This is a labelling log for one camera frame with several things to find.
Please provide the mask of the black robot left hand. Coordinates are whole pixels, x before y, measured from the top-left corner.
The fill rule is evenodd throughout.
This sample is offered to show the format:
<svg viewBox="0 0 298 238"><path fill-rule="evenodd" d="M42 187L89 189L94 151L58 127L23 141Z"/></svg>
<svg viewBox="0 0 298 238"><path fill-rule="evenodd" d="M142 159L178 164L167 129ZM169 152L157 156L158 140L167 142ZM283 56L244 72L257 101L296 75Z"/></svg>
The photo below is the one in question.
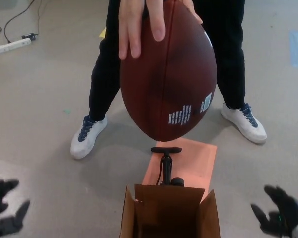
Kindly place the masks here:
<svg viewBox="0 0 298 238"><path fill-rule="evenodd" d="M0 214L8 208L8 203L5 203L3 199L18 185L19 180L17 179L0 179ZM29 206L30 200L26 200L21 204L15 215L0 218L0 237L20 232L23 228L23 220L27 214Z"/></svg>

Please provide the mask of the person's right hand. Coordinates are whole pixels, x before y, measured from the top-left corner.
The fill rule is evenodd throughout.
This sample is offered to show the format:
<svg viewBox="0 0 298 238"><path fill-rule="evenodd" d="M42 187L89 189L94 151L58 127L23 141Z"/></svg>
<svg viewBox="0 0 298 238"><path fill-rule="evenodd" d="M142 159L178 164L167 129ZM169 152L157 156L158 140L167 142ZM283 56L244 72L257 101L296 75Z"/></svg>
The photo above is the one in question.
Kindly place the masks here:
<svg viewBox="0 0 298 238"><path fill-rule="evenodd" d="M119 58L122 60L128 51L134 58L141 54L141 25L145 7L149 12L154 39L160 42L165 37L162 0L122 0L119 7Z"/></svg>

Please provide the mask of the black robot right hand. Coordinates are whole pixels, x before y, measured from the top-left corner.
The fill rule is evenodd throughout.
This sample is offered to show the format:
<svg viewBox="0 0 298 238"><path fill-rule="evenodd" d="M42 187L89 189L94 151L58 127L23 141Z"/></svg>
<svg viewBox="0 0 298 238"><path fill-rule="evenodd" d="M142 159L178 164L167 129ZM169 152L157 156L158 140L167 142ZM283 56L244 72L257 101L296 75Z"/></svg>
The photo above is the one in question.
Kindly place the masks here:
<svg viewBox="0 0 298 238"><path fill-rule="evenodd" d="M264 191L278 210L270 211L269 216L266 216L258 205L251 204L262 232L277 238L298 238L298 200L279 186L265 185Z"/></svg>

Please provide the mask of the person's left hand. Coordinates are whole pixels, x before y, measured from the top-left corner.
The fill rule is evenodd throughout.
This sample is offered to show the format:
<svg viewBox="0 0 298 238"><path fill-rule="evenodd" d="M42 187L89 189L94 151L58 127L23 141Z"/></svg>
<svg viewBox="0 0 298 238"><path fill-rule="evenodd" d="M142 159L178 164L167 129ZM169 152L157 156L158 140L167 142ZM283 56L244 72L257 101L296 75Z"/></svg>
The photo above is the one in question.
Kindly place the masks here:
<svg viewBox="0 0 298 238"><path fill-rule="evenodd" d="M189 10L189 12L195 17L199 24L202 24L203 21L200 16L195 12L194 3L192 0L182 0L184 6Z"/></svg>

